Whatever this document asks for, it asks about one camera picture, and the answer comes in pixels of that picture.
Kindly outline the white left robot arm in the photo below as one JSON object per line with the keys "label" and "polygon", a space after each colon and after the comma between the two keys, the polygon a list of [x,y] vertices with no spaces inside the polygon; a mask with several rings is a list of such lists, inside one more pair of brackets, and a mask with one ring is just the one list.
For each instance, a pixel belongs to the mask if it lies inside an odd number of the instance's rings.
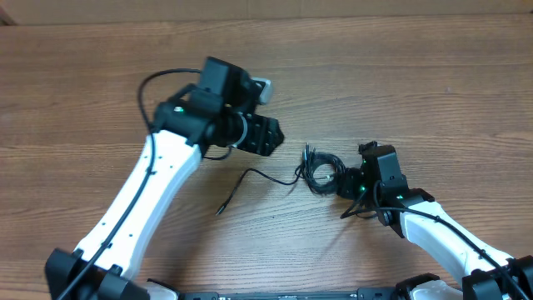
{"label": "white left robot arm", "polygon": [[270,80],[208,57],[199,79],[141,111],[148,135],[132,173],[99,223],[72,252],[55,249],[45,264],[53,299],[178,299],[153,279],[136,284],[152,235],[183,183],[211,146],[267,157],[283,143],[275,118],[255,113],[269,103]]}

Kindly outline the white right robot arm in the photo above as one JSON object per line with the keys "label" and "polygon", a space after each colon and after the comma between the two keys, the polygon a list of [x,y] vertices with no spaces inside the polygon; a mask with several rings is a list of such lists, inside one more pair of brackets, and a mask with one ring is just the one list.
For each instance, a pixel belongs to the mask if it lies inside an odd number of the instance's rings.
{"label": "white right robot arm", "polygon": [[417,245],[456,281],[432,273],[399,282],[393,299],[530,299],[532,257],[514,258],[462,227],[422,188],[409,187],[392,145],[358,148],[361,166],[343,178],[344,195],[356,200],[342,216],[374,212],[380,223]]}

